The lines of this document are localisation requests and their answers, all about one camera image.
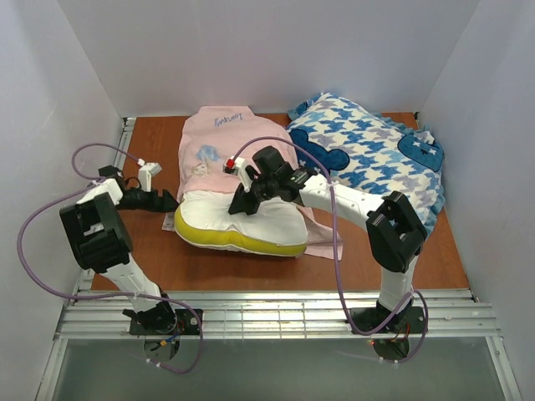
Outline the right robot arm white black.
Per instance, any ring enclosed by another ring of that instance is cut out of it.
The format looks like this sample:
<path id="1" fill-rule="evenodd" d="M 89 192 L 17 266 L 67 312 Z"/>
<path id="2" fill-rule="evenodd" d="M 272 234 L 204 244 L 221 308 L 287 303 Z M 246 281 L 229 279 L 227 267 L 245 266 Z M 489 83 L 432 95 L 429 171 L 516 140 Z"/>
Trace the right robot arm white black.
<path id="1" fill-rule="evenodd" d="M 259 150 L 251 162 L 233 156 L 223 170 L 240 180 L 229 208 L 232 215 L 251 216 L 262 202 L 279 198 L 327 211 L 335 221 L 343 219 L 363 229 L 381 267 L 380 295 L 375 307 L 355 315 L 345 309 L 347 322 L 352 332 L 365 336 L 393 331 L 407 322 L 415 265 L 427 232 L 404 194 L 374 195 L 336 184 L 315 170 L 293 168 L 272 146 Z"/>

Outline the white pillow yellow edge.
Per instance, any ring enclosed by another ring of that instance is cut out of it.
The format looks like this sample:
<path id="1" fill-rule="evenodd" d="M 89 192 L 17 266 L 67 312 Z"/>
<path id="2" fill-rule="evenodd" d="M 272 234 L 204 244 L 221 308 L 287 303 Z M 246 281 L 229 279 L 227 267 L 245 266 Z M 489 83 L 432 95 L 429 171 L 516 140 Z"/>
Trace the white pillow yellow edge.
<path id="1" fill-rule="evenodd" d="M 185 242 L 218 251 L 293 257 L 308 247 L 308 229 L 296 206 L 268 200 L 248 216 L 228 212 L 231 194 L 205 190 L 185 193 L 174 214 L 174 229 Z"/>

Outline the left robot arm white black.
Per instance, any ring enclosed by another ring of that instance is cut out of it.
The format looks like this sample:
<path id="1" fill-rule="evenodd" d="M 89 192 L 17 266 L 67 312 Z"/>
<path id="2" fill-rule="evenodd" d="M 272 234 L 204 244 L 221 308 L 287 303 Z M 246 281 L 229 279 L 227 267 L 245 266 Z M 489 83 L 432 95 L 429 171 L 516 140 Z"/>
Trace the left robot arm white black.
<path id="1" fill-rule="evenodd" d="M 132 256 L 133 242 L 120 210 L 156 213 L 175 211 L 178 202 L 168 191 L 129 188 L 123 172 L 107 165 L 99 169 L 104 179 L 76 203 L 59 211 L 75 260 L 127 292 L 132 305 L 125 315 L 145 330 L 169 333 L 177 317 L 161 287 L 152 282 Z"/>

